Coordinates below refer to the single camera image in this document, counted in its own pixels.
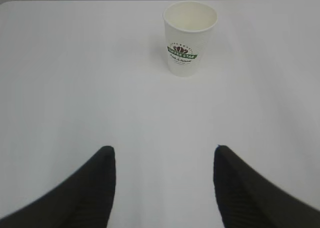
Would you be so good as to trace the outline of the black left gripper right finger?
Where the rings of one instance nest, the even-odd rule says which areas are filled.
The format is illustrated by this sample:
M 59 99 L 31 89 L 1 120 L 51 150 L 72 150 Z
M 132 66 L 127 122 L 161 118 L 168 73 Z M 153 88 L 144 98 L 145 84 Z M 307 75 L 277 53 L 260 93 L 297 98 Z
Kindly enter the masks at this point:
M 283 191 L 229 147 L 214 152 L 213 184 L 224 227 L 319 227 L 320 212 Z

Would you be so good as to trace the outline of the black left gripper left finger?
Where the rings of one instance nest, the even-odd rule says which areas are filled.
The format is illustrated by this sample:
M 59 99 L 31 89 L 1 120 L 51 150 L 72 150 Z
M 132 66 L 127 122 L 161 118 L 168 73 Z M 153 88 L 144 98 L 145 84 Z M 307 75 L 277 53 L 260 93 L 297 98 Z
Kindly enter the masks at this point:
M 116 190 L 115 150 L 100 148 L 68 179 L 0 220 L 1 227 L 107 227 Z

